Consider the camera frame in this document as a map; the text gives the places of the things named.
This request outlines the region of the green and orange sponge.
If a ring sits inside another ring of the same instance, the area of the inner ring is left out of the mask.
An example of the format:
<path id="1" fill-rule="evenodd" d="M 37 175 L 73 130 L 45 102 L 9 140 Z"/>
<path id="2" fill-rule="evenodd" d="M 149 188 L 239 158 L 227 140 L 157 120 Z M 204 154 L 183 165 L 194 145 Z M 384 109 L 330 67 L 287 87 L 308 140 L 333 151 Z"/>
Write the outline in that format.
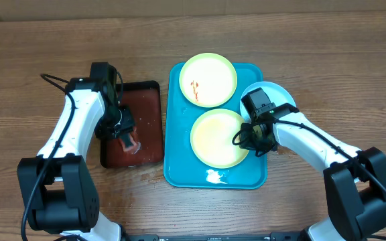
<path id="1" fill-rule="evenodd" d="M 133 133 L 125 133 L 120 136 L 119 143 L 126 153 L 134 154 L 139 150 L 140 144 L 134 139 Z"/>

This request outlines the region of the light blue plate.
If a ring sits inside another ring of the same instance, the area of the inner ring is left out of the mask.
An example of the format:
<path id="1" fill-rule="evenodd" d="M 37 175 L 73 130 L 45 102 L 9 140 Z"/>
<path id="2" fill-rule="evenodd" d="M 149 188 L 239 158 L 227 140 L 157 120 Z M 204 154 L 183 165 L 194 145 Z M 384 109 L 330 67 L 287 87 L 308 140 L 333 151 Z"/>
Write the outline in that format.
<path id="1" fill-rule="evenodd" d="M 256 88 L 262 88 L 266 93 L 266 95 L 268 95 L 268 97 L 270 98 L 270 101 L 274 102 L 276 106 L 281 106 L 285 103 L 289 103 L 294 107 L 297 106 L 293 97 L 286 89 L 284 89 L 283 87 L 281 87 L 276 83 L 266 82 L 266 81 L 256 82 L 248 86 L 242 93 L 241 99 L 242 97 L 244 97 L 244 95 L 246 95 L 246 93 Z M 247 111 L 245 110 L 245 107 L 243 106 L 241 101 L 240 101 L 240 113 L 241 113 L 241 116 L 243 117 L 243 120 L 246 123 L 251 122 L 251 119 L 249 118 Z"/>

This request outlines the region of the yellow plate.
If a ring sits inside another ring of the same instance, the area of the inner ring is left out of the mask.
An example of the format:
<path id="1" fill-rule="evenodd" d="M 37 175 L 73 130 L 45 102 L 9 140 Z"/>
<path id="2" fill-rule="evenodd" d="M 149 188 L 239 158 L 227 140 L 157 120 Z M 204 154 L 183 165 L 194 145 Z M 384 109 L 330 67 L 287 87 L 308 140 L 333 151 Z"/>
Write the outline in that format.
<path id="1" fill-rule="evenodd" d="M 213 168 L 234 167 L 249 154 L 248 150 L 234 145 L 239 138 L 244 120 L 232 110 L 213 109 L 200 115 L 193 124 L 190 144 L 194 154 L 204 164 Z"/>

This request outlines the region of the yellow-green plate with red stain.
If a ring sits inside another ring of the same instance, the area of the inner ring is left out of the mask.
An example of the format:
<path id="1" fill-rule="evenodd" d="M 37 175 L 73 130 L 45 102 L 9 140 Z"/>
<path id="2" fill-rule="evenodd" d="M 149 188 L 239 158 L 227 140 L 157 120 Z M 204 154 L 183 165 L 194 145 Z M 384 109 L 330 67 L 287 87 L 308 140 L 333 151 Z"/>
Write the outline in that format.
<path id="1" fill-rule="evenodd" d="M 214 53 L 197 54 L 182 66 L 180 90 L 192 104 L 213 108 L 227 102 L 237 89 L 234 65 Z"/>

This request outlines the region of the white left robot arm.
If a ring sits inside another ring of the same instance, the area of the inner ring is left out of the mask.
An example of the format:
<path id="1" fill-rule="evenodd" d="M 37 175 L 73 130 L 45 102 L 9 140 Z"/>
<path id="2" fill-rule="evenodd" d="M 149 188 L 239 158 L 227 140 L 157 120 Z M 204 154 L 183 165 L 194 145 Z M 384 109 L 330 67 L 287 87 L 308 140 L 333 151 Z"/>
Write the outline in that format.
<path id="1" fill-rule="evenodd" d="M 126 111 L 119 106 L 122 84 L 112 77 L 73 78 L 61 90 L 62 114 L 46 144 L 32 158 L 23 158 L 17 177 L 25 206 L 26 228 L 57 234 L 60 240 L 129 240 L 122 225 L 99 210 L 99 195 L 86 166 L 95 135 L 106 141 L 125 134 Z"/>

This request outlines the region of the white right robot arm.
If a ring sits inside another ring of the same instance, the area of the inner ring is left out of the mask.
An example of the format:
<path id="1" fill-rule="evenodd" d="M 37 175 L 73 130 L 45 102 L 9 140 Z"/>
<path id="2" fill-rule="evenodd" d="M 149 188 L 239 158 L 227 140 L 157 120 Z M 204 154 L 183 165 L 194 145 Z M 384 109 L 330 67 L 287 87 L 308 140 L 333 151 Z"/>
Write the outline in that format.
<path id="1" fill-rule="evenodd" d="M 257 156 L 277 146 L 290 149 L 324 178 L 328 218 L 302 231 L 297 240 L 386 240 L 386 155 L 361 150 L 332 137 L 290 103 L 242 104 L 246 123 L 233 144 Z"/>

